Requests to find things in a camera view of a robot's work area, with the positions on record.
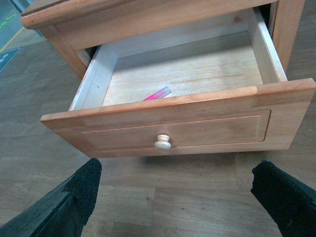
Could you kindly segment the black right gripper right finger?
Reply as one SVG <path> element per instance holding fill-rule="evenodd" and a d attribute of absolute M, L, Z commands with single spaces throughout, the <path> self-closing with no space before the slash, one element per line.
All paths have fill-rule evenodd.
<path fill-rule="evenodd" d="M 251 192 L 283 237 L 316 235 L 316 191 L 264 160 L 252 169 Z"/>

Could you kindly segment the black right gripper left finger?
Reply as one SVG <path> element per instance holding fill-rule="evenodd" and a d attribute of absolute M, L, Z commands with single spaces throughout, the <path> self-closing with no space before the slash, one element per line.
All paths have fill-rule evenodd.
<path fill-rule="evenodd" d="M 2 237 L 79 237 L 97 201 L 102 165 L 90 159 L 0 228 Z"/>

